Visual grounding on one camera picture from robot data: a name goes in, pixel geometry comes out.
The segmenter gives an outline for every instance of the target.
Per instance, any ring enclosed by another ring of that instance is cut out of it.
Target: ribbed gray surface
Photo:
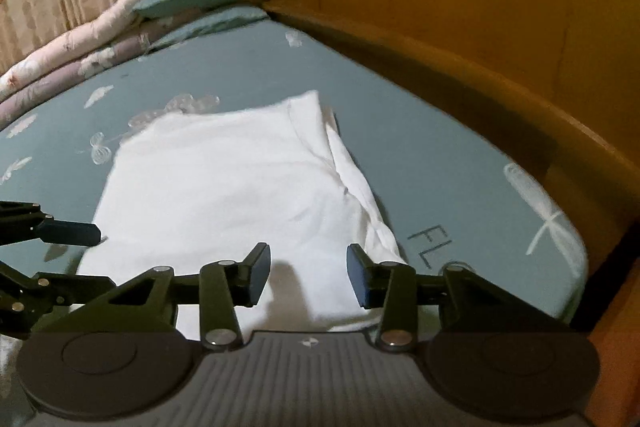
[[[84,427],[39,414],[29,427]],[[167,402],[103,427],[488,427],[424,380],[414,361],[371,347],[361,333],[256,333],[244,348],[205,357]],[[585,427],[578,416],[546,424]]]

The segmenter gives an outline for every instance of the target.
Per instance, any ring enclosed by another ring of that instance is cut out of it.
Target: teal bed sheet
[[[579,237],[541,189],[527,195],[514,185],[523,176],[518,166],[406,90],[271,21],[130,60],[27,113],[0,132],[0,199],[91,221],[120,140],[141,122],[180,107],[258,107],[310,89],[335,111],[345,145],[418,272],[464,263],[551,315],[571,312],[586,263],[569,262],[558,229],[581,248]],[[0,248],[0,260],[28,275],[73,271],[81,254],[40,241]]]

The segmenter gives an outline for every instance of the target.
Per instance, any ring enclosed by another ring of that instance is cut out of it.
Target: folded white cloth
[[[120,147],[94,222],[109,239],[84,254],[79,273],[117,284],[157,265],[198,273],[268,243],[260,302],[236,308],[245,337],[372,323],[379,313],[358,305],[347,246],[403,263],[315,91],[270,107],[159,118]],[[197,307],[180,307],[177,328],[199,338]]]

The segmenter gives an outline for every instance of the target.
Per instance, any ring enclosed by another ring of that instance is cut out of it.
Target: wooden headboard
[[[591,273],[638,220],[638,0],[269,0],[266,8],[442,108],[528,169],[581,233]],[[441,75],[433,80],[426,71]],[[631,333],[640,352],[632,318],[640,303],[624,295],[603,324]],[[610,379],[608,339],[600,354]],[[640,371],[637,355],[629,364]],[[640,398],[632,396],[633,371],[623,396],[607,395],[606,381],[596,390],[607,404],[591,411],[598,425],[622,427],[631,414]]]

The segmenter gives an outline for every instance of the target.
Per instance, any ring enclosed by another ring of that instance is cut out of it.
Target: round black disc
[[[193,363],[175,330],[34,333],[20,350],[20,383],[36,406],[75,420],[146,409],[177,390]]]
[[[573,332],[441,331],[422,357],[444,397],[500,422],[542,422],[575,412],[599,371],[595,348]]]

